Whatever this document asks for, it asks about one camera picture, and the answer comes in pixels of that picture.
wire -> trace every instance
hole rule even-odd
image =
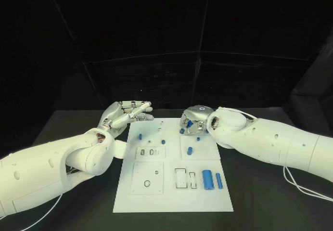
[[[58,202],[60,202],[60,200],[61,200],[61,197],[63,197],[63,195],[60,196],[60,198],[58,198],[58,200],[57,200],[57,202],[55,202],[55,205],[53,206],[50,212],[43,216],[43,218],[41,218],[28,228],[25,228],[25,229],[21,230],[21,231],[27,231],[30,228],[32,228],[32,227],[44,220],[44,218],[45,218],[47,215],[51,213],[53,209],[55,208],[55,206],[57,206],[57,204],[58,204]]]
[[[257,117],[256,117],[256,116],[253,116],[252,114],[249,114],[249,113],[246,113],[246,112],[240,111],[239,109],[228,108],[228,107],[223,107],[223,109],[228,109],[230,111],[240,112],[240,113],[246,114],[247,116],[250,116],[253,119],[257,119]]]
[[[288,171],[289,171],[289,174],[290,174],[290,177],[292,177],[293,182],[292,182],[292,181],[288,179],[288,177],[286,177],[286,169],[288,169]],[[315,192],[314,190],[311,190],[311,189],[308,189],[308,188],[305,188],[305,187],[302,187],[302,186],[298,185],[298,182],[296,182],[296,180],[295,180],[295,177],[293,177],[293,175],[292,175],[292,172],[290,172],[288,166],[283,167],[283,175],[285,175],[286,180],[299,188],[299,190],[301,190],[305,194],[308,194],[309,196],[315,196],[315,197],[318,197],[318,198],[321,198],[321,199],[325,199],[325,200],[333,202],[333,199],[332,199],[331,197],[328,197],[327,195],[324,195],[324,194]]]

